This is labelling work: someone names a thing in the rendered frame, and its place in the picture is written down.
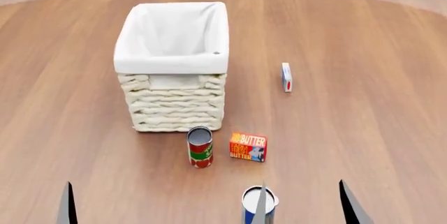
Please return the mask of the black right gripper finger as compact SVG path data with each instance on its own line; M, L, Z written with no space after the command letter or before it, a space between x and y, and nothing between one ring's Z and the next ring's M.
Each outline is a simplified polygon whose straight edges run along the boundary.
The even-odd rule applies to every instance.
M343 179L339 181L339 196L346 224L374 224Z

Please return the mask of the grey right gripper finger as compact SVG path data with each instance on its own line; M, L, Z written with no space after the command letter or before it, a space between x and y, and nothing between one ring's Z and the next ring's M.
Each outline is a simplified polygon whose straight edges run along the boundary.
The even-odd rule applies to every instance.
M250 224L265 224L265 210L266 210L266 201L267 201L267 193L265 184L262 185L260 190L256 192L252 192L249 196L251 207L254 207L254 203L256 202L256 208L254 211L254 217Z

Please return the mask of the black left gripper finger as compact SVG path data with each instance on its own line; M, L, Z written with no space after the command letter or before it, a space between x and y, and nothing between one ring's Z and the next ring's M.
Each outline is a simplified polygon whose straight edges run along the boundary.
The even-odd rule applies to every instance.
M78 224L73 187L69 181L64 186L56 224Z

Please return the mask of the blue white soup can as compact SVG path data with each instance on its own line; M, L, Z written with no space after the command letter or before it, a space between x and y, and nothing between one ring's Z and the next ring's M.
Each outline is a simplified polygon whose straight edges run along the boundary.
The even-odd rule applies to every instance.
M242 224L251 224L256 213L259 195L262 186L252 186L242 194ZM279 204L279 198L271 192L269 188L266 192L266 206L265 206L265 223L274 224L275 208Z

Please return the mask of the white wicker basket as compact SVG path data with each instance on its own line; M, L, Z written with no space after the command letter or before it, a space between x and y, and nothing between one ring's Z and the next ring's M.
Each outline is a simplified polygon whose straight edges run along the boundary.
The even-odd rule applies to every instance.
M187 132L196 126L221 128L225 74L119 74L133 123L139 132Z

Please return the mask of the white cloth basket liner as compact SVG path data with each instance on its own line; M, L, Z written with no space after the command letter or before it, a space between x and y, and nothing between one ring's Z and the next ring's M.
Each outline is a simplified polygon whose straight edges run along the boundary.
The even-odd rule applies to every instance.
M115 44L122 75L145 75L156 89L196 89L200 75L227 73L226 5L216 2L140 3Z

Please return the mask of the orange butter box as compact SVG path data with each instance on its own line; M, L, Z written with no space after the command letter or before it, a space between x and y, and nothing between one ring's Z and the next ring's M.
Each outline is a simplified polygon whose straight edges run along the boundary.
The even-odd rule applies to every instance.
M264 163L267 146L268 139L264 136L248 133L232 133L229 142L229 153L232 158Z

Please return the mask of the red green tomato sauce can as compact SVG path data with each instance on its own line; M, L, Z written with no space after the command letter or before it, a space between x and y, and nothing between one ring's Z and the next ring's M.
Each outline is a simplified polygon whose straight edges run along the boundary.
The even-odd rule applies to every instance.
M189 162L193 167L203 169L213 161L212 131L204 126L193 127L186 135Z

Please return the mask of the small white blue box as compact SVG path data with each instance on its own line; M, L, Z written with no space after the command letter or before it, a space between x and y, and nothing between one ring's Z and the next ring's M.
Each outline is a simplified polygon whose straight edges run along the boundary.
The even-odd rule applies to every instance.
M283 83L283 88L286 93L292 91L293 78L291 75L291 69L289 63L283 62L281 64L281 78Z

